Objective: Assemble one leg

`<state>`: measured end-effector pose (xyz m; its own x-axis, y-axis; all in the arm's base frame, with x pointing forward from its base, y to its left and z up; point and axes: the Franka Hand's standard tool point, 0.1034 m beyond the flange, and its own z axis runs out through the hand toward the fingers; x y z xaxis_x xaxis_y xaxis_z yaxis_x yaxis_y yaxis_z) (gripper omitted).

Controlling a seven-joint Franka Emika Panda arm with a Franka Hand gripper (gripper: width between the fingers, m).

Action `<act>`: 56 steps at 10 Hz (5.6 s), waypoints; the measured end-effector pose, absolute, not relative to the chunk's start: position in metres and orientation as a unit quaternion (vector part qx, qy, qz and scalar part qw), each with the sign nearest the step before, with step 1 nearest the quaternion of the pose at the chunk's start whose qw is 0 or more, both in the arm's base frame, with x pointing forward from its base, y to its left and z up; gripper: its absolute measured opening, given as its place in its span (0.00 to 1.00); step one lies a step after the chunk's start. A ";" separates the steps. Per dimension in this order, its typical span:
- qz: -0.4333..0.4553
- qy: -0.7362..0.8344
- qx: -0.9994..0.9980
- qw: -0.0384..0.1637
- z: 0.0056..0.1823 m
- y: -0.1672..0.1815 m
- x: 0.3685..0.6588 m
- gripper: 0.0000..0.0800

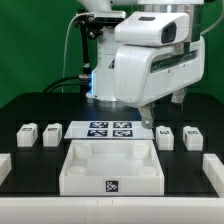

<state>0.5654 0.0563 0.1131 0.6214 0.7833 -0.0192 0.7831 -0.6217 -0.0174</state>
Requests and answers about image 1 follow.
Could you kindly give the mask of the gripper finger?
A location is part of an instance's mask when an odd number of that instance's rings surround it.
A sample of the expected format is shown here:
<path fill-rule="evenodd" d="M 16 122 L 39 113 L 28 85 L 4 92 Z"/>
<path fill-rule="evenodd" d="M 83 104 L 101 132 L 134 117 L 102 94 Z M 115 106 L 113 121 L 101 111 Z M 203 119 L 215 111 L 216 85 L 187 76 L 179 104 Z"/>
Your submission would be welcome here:
<path fill-rule="evenodd" d="M 152 129 L 154 125 L 153 105 L 148 104 L 139 108 L 142 118 L 142 126 L 146 129 Z"/>
<path fill-rule="evenodd" d="M 172 94 L 169 111 L 172 114 L 179 114 L 182 112 L 183 102 L 185 98 L 185 89 L 179 89 Z"/>

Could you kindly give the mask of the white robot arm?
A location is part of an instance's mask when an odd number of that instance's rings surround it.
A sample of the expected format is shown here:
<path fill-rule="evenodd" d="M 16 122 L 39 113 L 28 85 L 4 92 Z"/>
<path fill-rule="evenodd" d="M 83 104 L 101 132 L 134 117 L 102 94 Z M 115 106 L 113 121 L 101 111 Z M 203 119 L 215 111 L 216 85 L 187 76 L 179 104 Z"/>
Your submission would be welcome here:
<path fill-rule="evenodd" d="M 77 0 L 97 41 L 97 66 L 87 97 L 139 110 L 153 127 L 154 102 L 167 95 L 180 107 L 185 88 L 202 78 L 200 33 L 205 0 Z"/>

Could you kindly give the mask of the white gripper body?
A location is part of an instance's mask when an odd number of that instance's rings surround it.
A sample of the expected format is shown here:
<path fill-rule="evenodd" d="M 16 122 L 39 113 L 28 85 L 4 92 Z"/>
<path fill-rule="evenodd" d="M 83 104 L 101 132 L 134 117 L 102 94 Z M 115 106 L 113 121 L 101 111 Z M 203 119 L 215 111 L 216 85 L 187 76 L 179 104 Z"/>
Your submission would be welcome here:
<path fill-rule="evenodd" d="M 141 107 L 199 81 L 204 73 L 205 42 L 192 42 L 187 53 L 172 56 L 174 47 L 121 46 L 115 57 L 115 96 Z"/>

